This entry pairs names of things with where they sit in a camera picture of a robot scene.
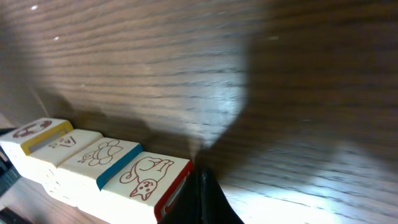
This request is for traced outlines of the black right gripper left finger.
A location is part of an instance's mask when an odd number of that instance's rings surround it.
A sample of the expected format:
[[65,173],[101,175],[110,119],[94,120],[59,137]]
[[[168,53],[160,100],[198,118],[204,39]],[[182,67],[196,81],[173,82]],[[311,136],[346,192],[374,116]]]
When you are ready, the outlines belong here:
[[188,176],[176,202],[159,224],[202,224],[199,171]]

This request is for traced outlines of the white red edged block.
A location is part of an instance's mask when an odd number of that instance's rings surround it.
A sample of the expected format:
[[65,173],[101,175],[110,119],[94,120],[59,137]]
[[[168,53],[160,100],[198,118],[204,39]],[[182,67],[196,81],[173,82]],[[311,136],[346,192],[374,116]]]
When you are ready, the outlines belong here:
[[138,142],[101,138],[58,166],[44,189],[73,207],[94,202],[107,182],[142,151]]

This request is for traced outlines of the yellow number wooden block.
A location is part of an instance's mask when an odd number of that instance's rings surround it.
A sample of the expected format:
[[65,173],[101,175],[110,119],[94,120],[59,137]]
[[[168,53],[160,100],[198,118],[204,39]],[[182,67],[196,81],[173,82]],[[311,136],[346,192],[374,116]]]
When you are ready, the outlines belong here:
[[19,167],[20,174],[40,184],[53,183],[56,181],[57,168],[62,163],[102,137],[96,131],[74,129],[25,156]]

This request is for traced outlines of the soccer ball wooden block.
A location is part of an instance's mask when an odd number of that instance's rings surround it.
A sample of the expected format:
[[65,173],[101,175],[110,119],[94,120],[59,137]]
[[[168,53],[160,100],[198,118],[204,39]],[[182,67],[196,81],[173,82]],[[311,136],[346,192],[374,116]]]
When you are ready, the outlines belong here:
[[40,118],[2,135],[1,147],[18,173],[27,177],[33,168],[28,168],[26,157],[73,130],[68,120]]

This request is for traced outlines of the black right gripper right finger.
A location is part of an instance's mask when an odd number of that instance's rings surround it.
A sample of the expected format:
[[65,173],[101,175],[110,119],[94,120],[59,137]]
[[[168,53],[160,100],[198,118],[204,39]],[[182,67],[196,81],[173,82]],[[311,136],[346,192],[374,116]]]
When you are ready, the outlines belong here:
[[201,173],[201,213],[204,224],[244,224],[208,168]]

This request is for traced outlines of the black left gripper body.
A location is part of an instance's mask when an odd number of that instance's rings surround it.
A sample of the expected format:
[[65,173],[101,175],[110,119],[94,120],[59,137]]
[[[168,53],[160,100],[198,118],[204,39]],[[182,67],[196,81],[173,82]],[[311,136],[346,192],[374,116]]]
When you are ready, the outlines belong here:
[[[1,197],[15,184],[20,175],[15,170],[10,158],[1,147]],[[7,207],[1,209],[1,223],[22,223],[21,217]]]

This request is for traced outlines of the plain wooden block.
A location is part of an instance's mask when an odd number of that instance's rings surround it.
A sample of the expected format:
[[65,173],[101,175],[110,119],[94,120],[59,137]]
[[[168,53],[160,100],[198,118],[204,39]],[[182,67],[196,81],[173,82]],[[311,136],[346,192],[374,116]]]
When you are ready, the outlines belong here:
[[78,208],[108,223],[157,223],[192,171],[189,159],[142,152]]

